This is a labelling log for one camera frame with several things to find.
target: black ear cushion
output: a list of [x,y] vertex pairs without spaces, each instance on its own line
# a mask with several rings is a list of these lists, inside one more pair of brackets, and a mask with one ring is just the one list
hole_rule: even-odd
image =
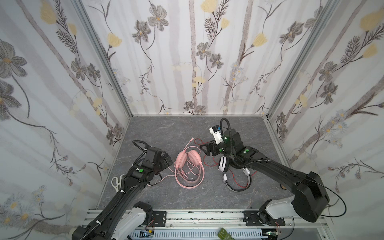
[[227,161],[225,162],[224,172],[228,172],[228,168],[229,168],[229,160],[227,158]]

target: black and white headphones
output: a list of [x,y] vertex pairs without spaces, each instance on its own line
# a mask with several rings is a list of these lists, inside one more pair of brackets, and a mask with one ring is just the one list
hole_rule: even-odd
[[225,156],[222,156],[218,164],[218,170],[223,172],[223,181],[224,181],[224,184],[227,186],[227,188],[229,188],[229,190],[233,192],[242,192],[244,190],[247,190],[252,183],[251,172],[249,171],[249,169],[246,167],[243,167],[243,172],[248,178],[247,186],[243,189],[234,189],[229,185],[227,175],[225,174],[225,172],[228,171],[228,167],[229,167],[229,161],[227,161],[227,158]]

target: floral wallpaper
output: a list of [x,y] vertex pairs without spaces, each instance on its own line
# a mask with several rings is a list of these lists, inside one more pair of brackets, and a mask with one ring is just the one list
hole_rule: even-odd
[[267,114],[326,1],[82,0],[134,114]]
[[[346,201],[346,215],[328,221],[337,239],[382,239],[383,64],[383,2],[341,1],[270,116],[293,167]],[[330,196],[323,214],[341,214]]]
[[72,4],[0,3],[0,231],[70,239],[129,118]]

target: gray marble floor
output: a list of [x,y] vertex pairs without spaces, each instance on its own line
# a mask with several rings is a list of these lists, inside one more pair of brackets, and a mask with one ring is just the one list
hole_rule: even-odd
[[[261,117],[227,117],[231,128],[238,131],[244,145],[258,149],[266,156],[280,162],[267,128]],[[174,161],[191,137],[200,138],[204,142],[213,140],[209,128],[220,124],[221,117],[133,117],[125,136],[115,165],[113,166],[107,186],[104,191],[99,209],[103,209],[116,194],[111,185],[111,178],[127,173],[133,161],[141,151],[132,144],[132,140],[143,140],[153,147],[165,150]],[[212,156],[206,157],[205,162],[213,165]],[[280,188],[279,183],[262,173],[257,172],[252,177],[249,189],[236,193],[226,188],[222,174],[217,167],[204,165],[204,181],[195,189],[180,187],[174,177],[168,177],[153,187],[146,187],[129,206],[137,201],[149,203],[154,209],[247,209],[259,208],[268,199],[281,199],[292,194]],[[233,169],[236,181],[245,185],[247,178],[242,170]],[[166,169],[163,176],[170,174]],[[228,172],[231,186],[239,188]],[[155,176],[152,183],[158,180]]]

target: pink headphones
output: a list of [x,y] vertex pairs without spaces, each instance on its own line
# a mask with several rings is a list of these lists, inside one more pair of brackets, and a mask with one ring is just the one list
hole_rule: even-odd
[[[191,140],[188,142],[188,144],[185,146],[184,150],[181,151],[178,155],[177,155],[177,158],[176,158],[176,161],[175,161],[175,179],[177,181],[177,183],[185,188],[185,189],[192,189],[192,188],[195,188],[197,186],[199,186],[203,179],[204,179],[204,167],[203,167],[203,164],[201,162],[201,157],[200,157],[200,153],[198,153],[196,150],[190,150],[189,152],[185,152],[188,148],[190,147],[195,147],[195,146],[190,146],[190,147],[187,147],[189,145],[189,143],[193,140],[194,138],[191,138]],[[183,170],[183,167],[184,167],[184,164],[185,162],[187,162],[187,165],[188,165],[188,168],[189,168],[189,172],[185,173],[184,170]],[[192,170],[193,168],[197,168],[199,170],[199,173],[196,174],[194,173]],[[187,187],[187,186],[184,186],[183,184],[181,184],[179,182],[179,180],[177,179],[177,177],[181,177],[186,183],[189,183],[189,184],[194,184],[196,182],[199,181],[199,178],[200,178],[200,175],[201,175],[201,172],[203,173],[203,176],[200,180],[200,182],[193,186],[193,187]],[[189,180],[188,179],[188,176],[186,174],[188,173],[192,173],[193,175],[197,176],[196,180]]]

